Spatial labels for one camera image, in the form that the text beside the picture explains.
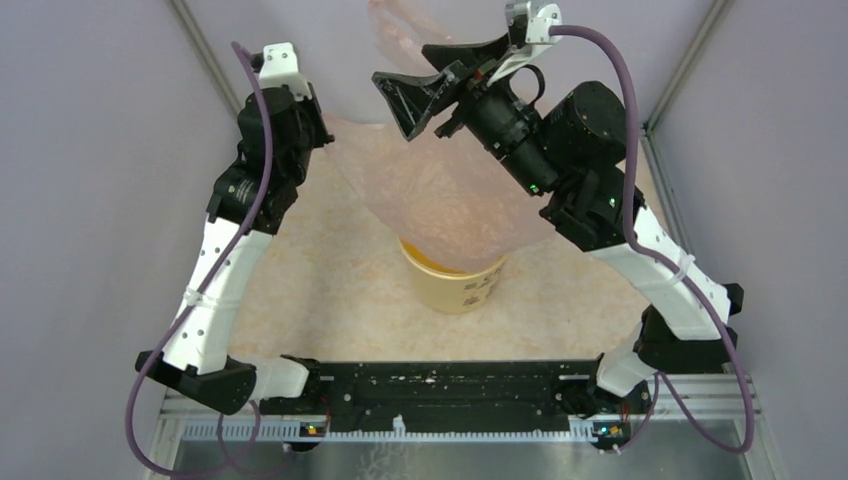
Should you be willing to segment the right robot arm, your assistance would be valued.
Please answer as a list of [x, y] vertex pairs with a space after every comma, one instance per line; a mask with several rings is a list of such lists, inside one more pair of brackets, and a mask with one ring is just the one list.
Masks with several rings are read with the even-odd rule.
[[567, 413], [587, 418], [614, 411], [658, 371], [719, 370], [737, 341], [727, 322], [742, 309], [744, 292], [705, 275], [619, 168], [634, 154], [636, 137], [614, 92], [586, 81], [541, 115], [512, 90], [512, 77], [532, 69], [538, 51], [515, 47], [507, 37], [427, 45], [432, 75], [377, 72], [372, 81], [405, 139], [448, 112], [438, 137], [469, 131], [528, 194], [548, 197], [540, 214], [559, 235], [647, 299], [631, 337], [601, 355], [586, 380], [558, 392]]

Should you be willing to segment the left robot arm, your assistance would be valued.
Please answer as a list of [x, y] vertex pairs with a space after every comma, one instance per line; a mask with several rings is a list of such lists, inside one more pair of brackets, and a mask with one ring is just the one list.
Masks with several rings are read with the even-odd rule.
[[319, 404], [320, 386], [293, 357], [234, 358], [228, 352], [246, 287], [285, 213], [297, 200], [314, 150], [333, 142], [315, 93], [288, 87], [255, 95], [237, 115], [236, 159], [215, 180], [192, 276], [160, 352], [139, 353], [137, 372], [213, 411], [232, 415], [250, 402], [283, 398], [297, 413]]

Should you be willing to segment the translucent pink plastic bag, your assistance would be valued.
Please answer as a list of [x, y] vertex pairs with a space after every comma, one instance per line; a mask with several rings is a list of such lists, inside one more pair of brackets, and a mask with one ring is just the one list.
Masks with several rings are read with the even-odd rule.
[[[498, 1], [361, 1], [369, 52], [384, 70], [434, 73], [425, 44], [492, 40], [505, 33]], [[407, 142], [389, 113], [380, 123], [328, 115], [336, 141], [327, 154], [365, 206], [398, 238], [453, 270], [482, 270], [554, 233], [528, 196], [467, 129], [451, 138], [434, 118]]]

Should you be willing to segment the yellow trash bin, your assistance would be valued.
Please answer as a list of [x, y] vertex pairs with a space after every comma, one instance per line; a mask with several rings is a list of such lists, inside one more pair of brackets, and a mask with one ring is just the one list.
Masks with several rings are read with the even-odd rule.
[[413, 294], [423, 305], [446, 314], [480, 308], [494, 293], [507, 260], [501, 256], [483, 270], [465, 272], [438, 264], [402, 239], [398, 244]]

